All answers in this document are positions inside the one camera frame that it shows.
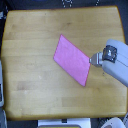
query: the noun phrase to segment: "pink cloth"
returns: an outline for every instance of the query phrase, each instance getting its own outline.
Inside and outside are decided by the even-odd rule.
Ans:
[[[60,36],[54,60],[78,83],[85,86],[90,69],[89,57],[63,35]]]

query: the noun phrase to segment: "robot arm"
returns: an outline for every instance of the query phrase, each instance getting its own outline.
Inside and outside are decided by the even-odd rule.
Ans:
[[[109,39],[103,52],[90,58],[94,66],[102,69],[128,87],[128,46],[120,41]]]

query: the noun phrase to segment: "table surface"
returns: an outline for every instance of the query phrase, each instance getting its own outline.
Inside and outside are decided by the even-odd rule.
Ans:
[[[124,116],[127,88],[102,68],[91,66],[82,87],[54,62],[60,34],[89,57],[109,38],[125,42],[114,6],[10,11],[1,53],[7,118]]]

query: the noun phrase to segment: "black object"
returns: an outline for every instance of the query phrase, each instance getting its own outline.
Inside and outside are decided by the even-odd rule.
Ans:
[[[67,119],[62,119],[62,123],[67,123]]]
[[[115,63],[117,57],[117,49],[113,46],[107,45],[103,50],[103,60],[108,60]]]

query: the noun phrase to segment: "wooden table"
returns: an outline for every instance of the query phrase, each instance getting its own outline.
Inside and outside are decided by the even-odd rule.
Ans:
[[[118,9],[10,11],[2,42],[5,111],[11,120],[124,116],[127,88],[91,66],[86,87],[53,60],[63,34],[91,57],[125,42]]]

